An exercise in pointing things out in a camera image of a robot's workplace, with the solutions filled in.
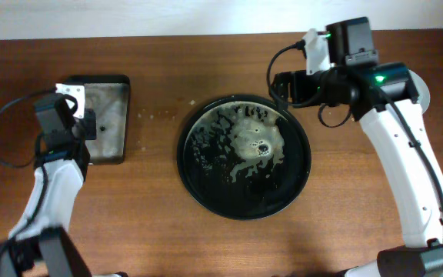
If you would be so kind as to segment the light blue plate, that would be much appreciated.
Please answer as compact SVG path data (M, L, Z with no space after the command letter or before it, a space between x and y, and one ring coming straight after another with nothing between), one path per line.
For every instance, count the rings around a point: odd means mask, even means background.
M429 88L420 75L413 72L412 70L410 70L409 72L418 91L418 101L420 103L422 113L425 114L431 102Z

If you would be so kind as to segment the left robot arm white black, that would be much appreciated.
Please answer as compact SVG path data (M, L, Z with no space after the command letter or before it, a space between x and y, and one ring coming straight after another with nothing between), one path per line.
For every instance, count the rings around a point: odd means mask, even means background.
M21 276L43 262L50 276L90 276L68 236L72 210L90 155L70 108L37 108L42 133L35 144L35 184L18 223L0 243L0 276Z

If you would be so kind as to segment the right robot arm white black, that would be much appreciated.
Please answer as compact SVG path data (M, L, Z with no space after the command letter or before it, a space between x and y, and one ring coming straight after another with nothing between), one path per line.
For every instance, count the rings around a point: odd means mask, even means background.
M400 62L266 75L270 96L295 108L348 105L377 152L404 244L341 276L443 276L443 173L425 130L421 91Z

